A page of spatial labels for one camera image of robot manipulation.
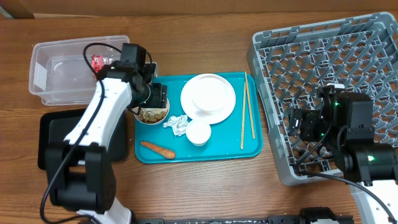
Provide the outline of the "white tissue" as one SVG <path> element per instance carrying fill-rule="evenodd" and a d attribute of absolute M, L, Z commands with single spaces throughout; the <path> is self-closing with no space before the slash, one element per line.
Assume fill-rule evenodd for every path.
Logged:
<path fill-rule="evenodd" d="M 171 116 L 166 122 L 163 123 L 164 128 L 171 127 L 175 136 L 183 136 L 186 133 L 188 125 L 188 116 Z"/>

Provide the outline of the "large white plate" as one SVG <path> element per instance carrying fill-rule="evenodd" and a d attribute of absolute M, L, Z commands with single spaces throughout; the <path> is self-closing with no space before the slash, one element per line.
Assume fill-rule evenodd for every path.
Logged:
<path fill-rule="evenodd" d="M 221 80 L 226 85 L 227 98 L 225 105 L 222 109 L 213 112 L 206 112 L 199 109 L 193 102 L 193 84 L 196 80 L 202 78 L 217 78 Z M 201 75 L 196 75 L 191 78 L 184 87 L 180 95 L 180 102 L 184 113 L 192 120 L 202 119 L 208 124 L 217 124 L 224 121 L 234 110 L 236 104 L 236 94 L 235 90 L 227 79 L 215 75 L 212 73 L 204 73 Z"/>

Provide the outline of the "small white cup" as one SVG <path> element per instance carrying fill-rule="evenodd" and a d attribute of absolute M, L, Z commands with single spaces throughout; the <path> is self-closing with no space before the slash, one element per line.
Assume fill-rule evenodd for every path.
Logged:
<path fill-rule="evenodd" d="M 199 119 L 187 124 L 186 136 L 194 146 L 204 146 L 211 136 L 211 126 Z"/>

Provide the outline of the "red foil snack wrapper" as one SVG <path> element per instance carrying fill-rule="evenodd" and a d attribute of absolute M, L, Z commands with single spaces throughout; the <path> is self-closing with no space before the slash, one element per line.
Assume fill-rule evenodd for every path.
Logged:
<path fill-rule="evenodd" d="M 113 63 L 114 59 L 102 55 L 92 55 L 91 66 L 98 73 L 105 65 Z"/>

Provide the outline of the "small white bowl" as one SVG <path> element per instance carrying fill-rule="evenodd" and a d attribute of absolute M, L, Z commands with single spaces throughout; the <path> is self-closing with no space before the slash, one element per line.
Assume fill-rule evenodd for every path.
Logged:
<path fill-rule="evenodd" d="M 206 112 L 222 109 L 227 98 L 226 85 L 217 78 L 202 78 L 193 84 L 193 102 Z"/>

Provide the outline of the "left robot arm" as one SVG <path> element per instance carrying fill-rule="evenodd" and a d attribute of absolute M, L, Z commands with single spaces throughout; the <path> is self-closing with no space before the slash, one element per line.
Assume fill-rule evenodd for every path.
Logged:
<path fill-rule="evenodd" d="M 109 145 L 120 117 L 126 110 L 166 108 L 167 87 L 154 83 L 156 64 L 137 44 L 123 44 L 119 60 L 94 71 L 96 91 L 77 125 L 61 142 L 51 142 L 44 151 L 48 186 L 40 203 L 76 212 L 74 219 L 93 223 L 134 223 L 132 210 L 116 198 L 116 178 L 109 158 Z"/>

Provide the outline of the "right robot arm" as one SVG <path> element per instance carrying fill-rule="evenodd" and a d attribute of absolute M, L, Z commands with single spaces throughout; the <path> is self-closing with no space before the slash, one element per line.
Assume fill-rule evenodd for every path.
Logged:
<path fill-rule="evenodd" d="M 373 102 L 365 93 L 328 84 L 317 90 L 319 110 L 294 109 L 288 134 L 331 151 L 342 177 L 318 177 L 349 185 L 363 223 L 397 223 L 397 153 L 374 141 Z"/>

